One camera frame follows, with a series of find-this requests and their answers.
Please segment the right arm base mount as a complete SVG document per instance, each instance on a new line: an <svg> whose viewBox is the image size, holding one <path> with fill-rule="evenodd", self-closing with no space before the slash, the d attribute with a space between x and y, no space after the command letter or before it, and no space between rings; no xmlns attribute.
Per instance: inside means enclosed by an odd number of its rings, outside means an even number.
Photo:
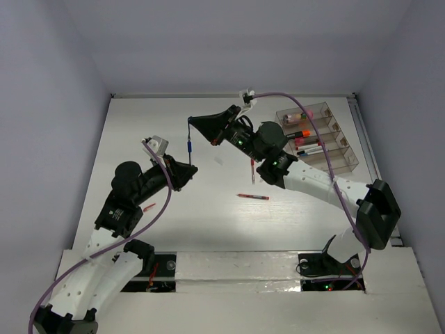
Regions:
<svg viewBox="0 0 445 334"><path fill-rule="evenodd" d="M356 253L340 263L328 255L334 237L331 237L321 252L299 253L296 272L300 275L304 292L362 291L365 292L362 266Z"/></svg>

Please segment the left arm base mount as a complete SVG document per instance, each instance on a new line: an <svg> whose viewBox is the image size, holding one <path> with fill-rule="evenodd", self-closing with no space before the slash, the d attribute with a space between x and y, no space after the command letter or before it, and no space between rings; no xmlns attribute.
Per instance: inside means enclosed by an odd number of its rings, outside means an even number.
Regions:
<svg viewBox="0 0 445 334"><path fill-rule="evenodd" d="M170 293L176 291L176 253L156 253L150 272L144 271L132 278L121 292Z"/></svg>

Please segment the orange black highlighter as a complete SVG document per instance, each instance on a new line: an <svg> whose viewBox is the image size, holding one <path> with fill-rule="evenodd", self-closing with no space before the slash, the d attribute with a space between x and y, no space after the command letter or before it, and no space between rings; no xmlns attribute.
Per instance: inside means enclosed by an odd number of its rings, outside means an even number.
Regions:
<svg viewBox="0 0 445 334"><path fill-rule="evenodd" d="M291 140L291 139L297 139L297 138L305 138L311 136L311 131L310 130L302 130L302 131L298 131L298 132L293 132L290 134L287 134L286 137Z"/></svg>

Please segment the red ballpoint pen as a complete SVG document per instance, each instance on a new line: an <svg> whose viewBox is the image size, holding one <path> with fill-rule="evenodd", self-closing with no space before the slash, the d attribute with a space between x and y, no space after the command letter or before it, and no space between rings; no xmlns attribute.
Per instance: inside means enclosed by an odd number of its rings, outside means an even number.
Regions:
<svg viewBox="0 0 445 334"><path fill-rule="evenodd" d="M250 160L250 168L251 168L251 182L252 182L252 184L255 184L256 179L255 179L255 161L254 161L254 159Z"/></svg>

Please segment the red gel pen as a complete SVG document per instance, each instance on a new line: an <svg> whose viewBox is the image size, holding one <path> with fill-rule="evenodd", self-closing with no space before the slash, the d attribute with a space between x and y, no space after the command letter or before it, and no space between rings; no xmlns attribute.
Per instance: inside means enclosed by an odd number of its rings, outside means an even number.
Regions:
<svg viewBox="0 0 445 334"><path fill-rule="evenodd" d="M253 194L239 193L236 196L238 196L239 198L250 198L250 199L256 199L256 200L270 200L269 196L260 196L260 195L253 195Z"/></svg>

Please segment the small red pen cap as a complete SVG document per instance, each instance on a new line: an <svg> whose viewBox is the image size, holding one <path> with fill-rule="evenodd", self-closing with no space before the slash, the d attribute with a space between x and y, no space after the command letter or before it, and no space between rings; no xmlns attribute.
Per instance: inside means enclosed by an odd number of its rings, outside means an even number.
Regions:
<svg viewBox="0 0 445 334"><path fill-rule="evenodd" d="M145 208L143 208L143 212L147 212L147 211L149 211L149 210L152 209L155 205L156 205L156 203L153 203L153 204L151 204L151 205L146 206Z"/></svg>

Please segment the dark blue ballpoint pen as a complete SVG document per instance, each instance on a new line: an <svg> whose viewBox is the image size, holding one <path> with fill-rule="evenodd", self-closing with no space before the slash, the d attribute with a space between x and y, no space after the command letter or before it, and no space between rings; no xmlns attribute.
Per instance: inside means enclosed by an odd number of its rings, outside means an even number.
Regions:
<svg viewBox="0 0 445 334"><path fill-rule="evenodd" d="M192 165L192 161L191 161L191 157L192 157L192 151L193 151L193 146L192 146L192 140L191 140L191 117L189 117L187 119L187 128L188 128L188 133L187 133L187 150L188 150L188 162L190 165Z"/></svg>

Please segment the white pen red cap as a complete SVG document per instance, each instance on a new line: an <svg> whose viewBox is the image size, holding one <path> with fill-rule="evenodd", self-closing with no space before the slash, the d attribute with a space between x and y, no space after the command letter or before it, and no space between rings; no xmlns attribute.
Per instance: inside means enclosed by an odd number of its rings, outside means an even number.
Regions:
<svg viewBox="0 0 445 334"><path fill-rule="evenodd" d="M315 142L312 144L296 147L297 152L312 152L321 149L322 149L321 142Z"/></svg>

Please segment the pink black highlighter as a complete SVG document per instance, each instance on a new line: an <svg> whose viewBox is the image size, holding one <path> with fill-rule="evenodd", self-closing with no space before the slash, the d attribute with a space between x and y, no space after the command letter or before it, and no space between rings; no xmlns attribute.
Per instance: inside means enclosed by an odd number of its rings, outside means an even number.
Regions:
<svg viewBox="0 0 445 334"><path fill-rule="evenodd" d="M308 141L306 138L296 138L294 140L294 143L295 143L296 147L302 147L302 146L310 145L311 141Z"/></svg>

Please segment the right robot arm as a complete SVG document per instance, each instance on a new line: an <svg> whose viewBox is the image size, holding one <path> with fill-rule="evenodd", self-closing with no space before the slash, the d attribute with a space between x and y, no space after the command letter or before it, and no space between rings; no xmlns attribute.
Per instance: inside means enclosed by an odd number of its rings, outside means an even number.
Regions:
<svg viewBox="0 0 445 334"><path fill-rule="evenodd" d="M386 248L401 217L401 209L386 182L352 182L306 164L284 150L289 137L277 123L265 121L254 129L239 106L190 117L188 123L213 146L227 141L258 162L257 173L265 183L318 198L353 218L352 226L331 237L320 253L300 258L301 274L335 275L355 255Z"/></svg>

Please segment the white pen blue cap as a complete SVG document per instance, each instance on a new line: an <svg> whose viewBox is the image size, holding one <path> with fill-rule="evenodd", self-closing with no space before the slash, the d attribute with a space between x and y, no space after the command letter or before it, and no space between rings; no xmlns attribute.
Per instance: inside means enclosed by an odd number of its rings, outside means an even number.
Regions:
<svg viewBox="0 0 445 334"><path fill-rule="evenodd" d="M321 146L314 148L313 150L305 150L304 152L299 152L298 156L299 157L306 157L306 156L311 156L311 155L315 155L315 154L323 154L323 148Z"/></svg>

